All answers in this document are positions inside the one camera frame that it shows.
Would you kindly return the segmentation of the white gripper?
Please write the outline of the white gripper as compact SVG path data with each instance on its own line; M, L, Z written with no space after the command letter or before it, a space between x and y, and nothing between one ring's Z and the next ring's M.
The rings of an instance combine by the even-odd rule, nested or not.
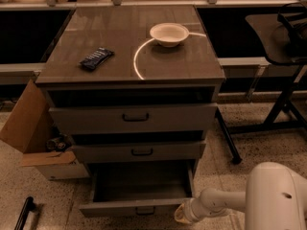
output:
M197 198L190 198L180 204L175 210L175 221L183 224L196 223L203 220L203 208Z

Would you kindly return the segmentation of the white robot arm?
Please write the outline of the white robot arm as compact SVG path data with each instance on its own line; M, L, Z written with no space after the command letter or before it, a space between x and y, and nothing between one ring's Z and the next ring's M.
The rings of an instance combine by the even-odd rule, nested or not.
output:
M190 224L226 216L230 209L245 214L245 230L307 230L307 179L281 164L261 163L244 191L205 189L179 205L175 220Z

